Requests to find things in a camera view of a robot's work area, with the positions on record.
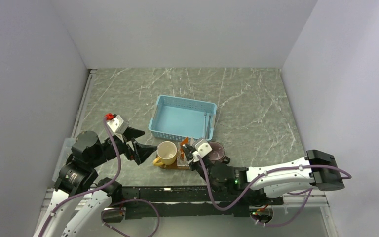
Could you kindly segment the white toothpaste tube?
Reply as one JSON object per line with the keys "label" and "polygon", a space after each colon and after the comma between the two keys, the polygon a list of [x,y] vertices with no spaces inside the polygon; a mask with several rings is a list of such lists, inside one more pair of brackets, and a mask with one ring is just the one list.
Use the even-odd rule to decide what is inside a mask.
{"label": "white toothpaste tube", "polygon": [[195,144],[196,144],[196,140],[191,137],[191,139],[189,140],[189,144],[192,146],[192,147],[195,147]]}

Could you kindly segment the clear glass holder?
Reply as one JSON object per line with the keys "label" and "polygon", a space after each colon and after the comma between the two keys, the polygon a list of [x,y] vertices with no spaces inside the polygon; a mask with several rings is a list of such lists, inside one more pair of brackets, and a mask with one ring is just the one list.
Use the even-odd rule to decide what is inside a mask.
{"label": "clear glass holder", "polygon": [[185,154],[181,148],[181,145],[183,145],[183,144],[185,144],[184,141],[180,143],[179,148],[178,148],[176,166],[178,169],[190,169],[188,164],[187,164]]}

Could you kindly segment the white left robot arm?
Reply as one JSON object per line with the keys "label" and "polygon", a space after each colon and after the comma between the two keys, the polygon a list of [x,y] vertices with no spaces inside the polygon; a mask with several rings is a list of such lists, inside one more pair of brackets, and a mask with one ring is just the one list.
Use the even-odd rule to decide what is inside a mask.
{"label": "white left robot arm", "polygon": [[83,231],[94,214],[106,207],[116,207],[138,192],[123,189],[116,178],[101,179],[96,188],[92,184],[98,177],[96,168],[118,155],[142,164],[157,147],[138,143],[135,139],[144,132],[126,128],[120,136],[101,142],[97,133],[80,133],[71,147],[66,164],[60,169],[54,185],[52,199],[45,216],[34,233],[36,237],[73,237]]}

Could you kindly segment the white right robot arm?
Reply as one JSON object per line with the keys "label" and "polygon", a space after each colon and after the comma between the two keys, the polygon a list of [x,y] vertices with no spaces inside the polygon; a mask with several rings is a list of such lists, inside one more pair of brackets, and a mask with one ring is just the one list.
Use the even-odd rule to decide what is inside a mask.
{"label": "white right robot arm", "polygon": [[351,175],[338,168],[335,157],[320,150],[308,150],[304,157],[283,164],[262,167],[233,167],[209,159],[207,143],[181,146],[191,170],[206,181],[208,190],[229,192],[240,197],[252,191],[253,201],[264,205],[271,198],[298,190],[336,191],[345,188]]}

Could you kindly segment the purple mug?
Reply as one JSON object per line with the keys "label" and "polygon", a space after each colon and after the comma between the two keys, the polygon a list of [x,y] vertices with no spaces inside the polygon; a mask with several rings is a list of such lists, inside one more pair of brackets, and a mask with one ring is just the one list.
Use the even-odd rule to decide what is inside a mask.
{"label": "purple mug", "polygon": [[231,159],[225,155],[225,149],[221,143],[211,141],[209,142],[209,145],[212,148],[212,151],[208,155],[211,162],[222,162],[224,164],[229,164],[231,162]]}

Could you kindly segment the yellow mug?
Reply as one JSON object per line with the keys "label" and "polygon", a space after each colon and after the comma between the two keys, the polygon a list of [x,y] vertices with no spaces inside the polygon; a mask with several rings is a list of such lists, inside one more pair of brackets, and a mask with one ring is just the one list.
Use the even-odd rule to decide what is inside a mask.
{"label": "yellow mug", "polygon": [[161,142],[157,146],[156,158],[152,164],[154,166],[171,165],[177,159],[177,146],[171,141]]}

